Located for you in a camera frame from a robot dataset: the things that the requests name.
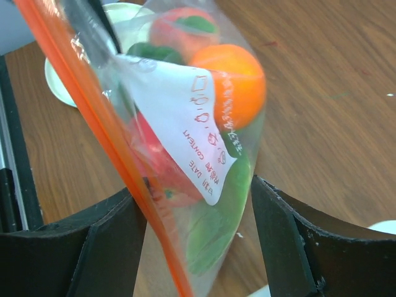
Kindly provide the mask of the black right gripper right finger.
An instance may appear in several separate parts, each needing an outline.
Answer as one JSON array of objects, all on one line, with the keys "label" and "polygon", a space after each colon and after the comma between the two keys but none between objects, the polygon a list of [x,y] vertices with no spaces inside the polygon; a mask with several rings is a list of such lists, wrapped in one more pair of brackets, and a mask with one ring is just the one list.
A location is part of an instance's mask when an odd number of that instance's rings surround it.
[{"label": "black right gripper right finger", "polygon": [[395,235],[332,217],[259,176],[251,195],[271,296],[395,296]]}]

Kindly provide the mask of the clear orange zip top bag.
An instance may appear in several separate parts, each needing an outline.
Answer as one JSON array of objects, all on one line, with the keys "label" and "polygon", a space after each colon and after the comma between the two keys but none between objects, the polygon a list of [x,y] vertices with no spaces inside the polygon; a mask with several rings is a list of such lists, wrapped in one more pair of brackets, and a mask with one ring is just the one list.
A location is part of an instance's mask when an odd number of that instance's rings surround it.
[{"label": "clear orange zip top bag", "polygon": [[144,176],[138,168],[129,122],[141,113],[202,194],[198,203],[214,206],[236,161],[222,134],[247,150],[252,180],[265,105],[248,126],[222,132],[214,118],[215,87],[209,70],[190,66],[189,61],[183,66],[126,52],[135,43],[149,42],[152,22],[178,7],[209,13],[220,29],[218,45],[238,45],[255,57],[253,50],[214,1],[147,1],[136,14],[118,22],[109,21],[97,1],[16,1],[15,5],[156,233],[179,295],[207,296],[231,243],[205,274],[188,271],[187,237],[197,203],[170,207],[165,202],[158,179]]}]

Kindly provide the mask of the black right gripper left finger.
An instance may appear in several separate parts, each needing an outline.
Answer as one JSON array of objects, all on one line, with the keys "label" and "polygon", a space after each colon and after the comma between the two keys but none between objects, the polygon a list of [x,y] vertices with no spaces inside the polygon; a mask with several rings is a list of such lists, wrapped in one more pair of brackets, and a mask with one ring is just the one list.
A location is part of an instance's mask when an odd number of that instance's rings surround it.
[{"label": "black right gripper left finger", "polygon": [[1,233],[1,296],[132,296],[145,227],[123,189],[36,230]]}]

